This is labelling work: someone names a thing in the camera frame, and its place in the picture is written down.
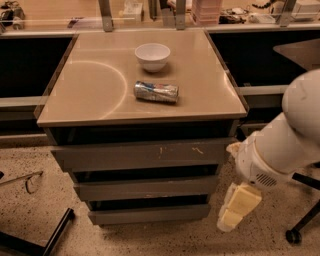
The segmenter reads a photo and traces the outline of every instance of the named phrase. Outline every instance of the beige tabletop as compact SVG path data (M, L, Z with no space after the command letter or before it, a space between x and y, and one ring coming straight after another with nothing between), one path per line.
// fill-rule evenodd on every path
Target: beige tabletop
M135 48L171 49L158 73L144 71ZM179 86L174 105L137 100L137 80ZM38 119L41 127L239 118L246 110L205 32L192 30L82 33Z

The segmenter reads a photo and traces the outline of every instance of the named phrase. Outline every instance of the drawer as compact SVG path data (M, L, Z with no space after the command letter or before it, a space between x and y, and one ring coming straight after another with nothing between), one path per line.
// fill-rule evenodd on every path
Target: drawer
M220 166L194 165L194 166L171 166L155 167L143 169L123 169L123 170L100 170L87 172L73 172L70 175L75 177L75 183L91 184L95 182L129 181L129 180L155 180L166 178L188 179L197 176L216 175Z
M94 225L202 219L211 208L206 198L200 195L100 202L100 207L93 208L101 210L91 211L88 216Z
M233 138L111 143L53 147L65 172L139 169L223 163Z
M45 128L53 145L213 139L234 135L233 119Z
M75 184L82 201L120 200L212 194L218 176Z

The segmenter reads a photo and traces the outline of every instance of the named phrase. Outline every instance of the speckled floor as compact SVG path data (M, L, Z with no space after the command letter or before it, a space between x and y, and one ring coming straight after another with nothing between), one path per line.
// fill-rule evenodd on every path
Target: speckled floor
M23 181L1 187L0 230L44 246L67 208L76 218L67 226L53 255L320 255L320 216L303 230L299 246L284 233L319 200L314 189L291 182L265 193L264 201L239 227L223 233L216 227L226 189L237 181L230 159L220 173L212 210L200 221L93 226L88 208L77 198L71 179L50 154L45 136L0 138L1 182L44 171L34 180L33 194ZM320 172L308 170L315 178ZM10 255L0 250L0 255Z

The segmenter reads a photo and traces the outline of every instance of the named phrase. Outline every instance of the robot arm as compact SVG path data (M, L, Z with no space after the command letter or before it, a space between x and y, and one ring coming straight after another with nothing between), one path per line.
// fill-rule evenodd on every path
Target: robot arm
M227 192L218 220L223 231L234 229L259 204L260 191L289 181L296 168L320 161L320 69L288 86L282 109L261 131L229 146L244 182Z

